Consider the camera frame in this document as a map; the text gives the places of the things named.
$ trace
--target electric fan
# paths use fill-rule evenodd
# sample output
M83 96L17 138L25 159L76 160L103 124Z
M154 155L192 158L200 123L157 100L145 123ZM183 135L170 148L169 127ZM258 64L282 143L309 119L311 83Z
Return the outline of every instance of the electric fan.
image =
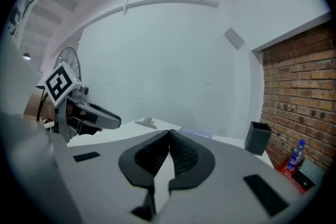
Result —
M67 47L60 52L60 54L56 59L54 69L62 62L65 62L68 66L70 66L70 68L74 71L75 75L79 78L80 81L82 81L80 63L78 60L77 53L73 48Z

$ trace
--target plastic bottle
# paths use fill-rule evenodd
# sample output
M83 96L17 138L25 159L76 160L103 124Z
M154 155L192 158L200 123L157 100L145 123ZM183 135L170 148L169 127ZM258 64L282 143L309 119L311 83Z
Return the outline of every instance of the plastic bottle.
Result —
M289 158L289 161L287 163L287 168L289 170L294 170L295 167L300 163L300 161L303 158L303 149L304 149L304 140L300 140L297 147L294 149L292 155Z

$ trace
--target black box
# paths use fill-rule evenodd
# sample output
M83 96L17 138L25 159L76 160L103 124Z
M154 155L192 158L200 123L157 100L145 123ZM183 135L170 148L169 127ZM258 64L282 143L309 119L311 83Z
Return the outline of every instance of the black box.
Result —
M245 140L245 149L252 154L262 156L271 134L272 129L268 124L252 121Z

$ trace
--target black rectangular strip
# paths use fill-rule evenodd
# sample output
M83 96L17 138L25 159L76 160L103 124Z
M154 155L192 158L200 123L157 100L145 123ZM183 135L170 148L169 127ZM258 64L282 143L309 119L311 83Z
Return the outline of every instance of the black rectangular strip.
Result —
M98 152L90 152L90 153L85 153L81 155L76 155L73 158L78 163L78 162L86 161L88 159L96 158L98 156L100 156Z
M259 175L250 175L243 179L271 217L288 206Z

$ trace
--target brick wall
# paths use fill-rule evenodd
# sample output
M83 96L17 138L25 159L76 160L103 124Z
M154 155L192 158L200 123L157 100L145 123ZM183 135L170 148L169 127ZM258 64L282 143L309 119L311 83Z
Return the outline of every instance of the brick wall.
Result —
M336 30L328 22L264 50L262 122L273 130L273 165L300 139L305 157L328 170L336 153Z

